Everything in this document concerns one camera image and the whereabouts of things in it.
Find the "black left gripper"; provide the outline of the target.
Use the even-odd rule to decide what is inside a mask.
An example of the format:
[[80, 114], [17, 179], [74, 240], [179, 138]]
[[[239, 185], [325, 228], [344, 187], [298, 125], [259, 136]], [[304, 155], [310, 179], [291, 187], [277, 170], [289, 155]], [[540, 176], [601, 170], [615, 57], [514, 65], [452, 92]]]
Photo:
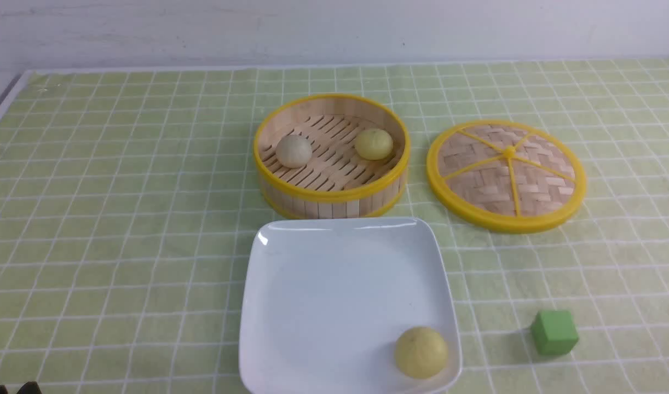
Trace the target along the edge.
[[[9, 394], [5, 385], [0, 385], [0, 394]], [[28, 381], [17, 389], [16, 394], [42, 394], [42, 391], [36, 381]]]

